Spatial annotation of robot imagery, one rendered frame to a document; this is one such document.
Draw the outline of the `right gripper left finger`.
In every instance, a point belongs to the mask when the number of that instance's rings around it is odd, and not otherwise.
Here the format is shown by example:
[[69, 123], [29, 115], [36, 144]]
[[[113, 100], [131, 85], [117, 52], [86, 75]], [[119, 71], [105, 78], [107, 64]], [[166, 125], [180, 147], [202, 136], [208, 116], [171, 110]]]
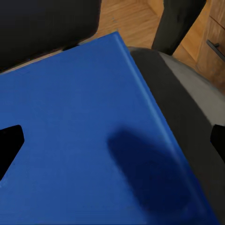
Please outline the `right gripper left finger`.
[[20, 125], [0, 130], [0, 181], [24, 143]]

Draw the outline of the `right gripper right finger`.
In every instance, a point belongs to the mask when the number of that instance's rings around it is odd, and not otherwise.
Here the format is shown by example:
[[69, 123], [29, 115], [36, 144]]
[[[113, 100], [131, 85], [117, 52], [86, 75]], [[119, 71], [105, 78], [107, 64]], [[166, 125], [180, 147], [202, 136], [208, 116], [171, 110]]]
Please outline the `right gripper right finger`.
[[215, 147], [217, 153], [225, 161], [225, 127], [215, 124], [213, 126], [210, 142]]

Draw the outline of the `swivel chair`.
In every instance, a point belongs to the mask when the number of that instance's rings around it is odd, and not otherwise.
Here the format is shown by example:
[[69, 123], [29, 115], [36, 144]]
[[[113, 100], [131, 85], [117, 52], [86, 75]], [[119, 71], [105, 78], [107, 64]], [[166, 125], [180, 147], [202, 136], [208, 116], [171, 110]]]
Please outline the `swivel chair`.
[[[225, 127], [225, 92], [172, 57], [207, 0], [163, 0], [151, 49], [127, 46], [219, 225], [225, 225], [225, 161], [210, 142]], [[0, 74], [69, 50], [98, 31], [102, 0], [0, 0]]]

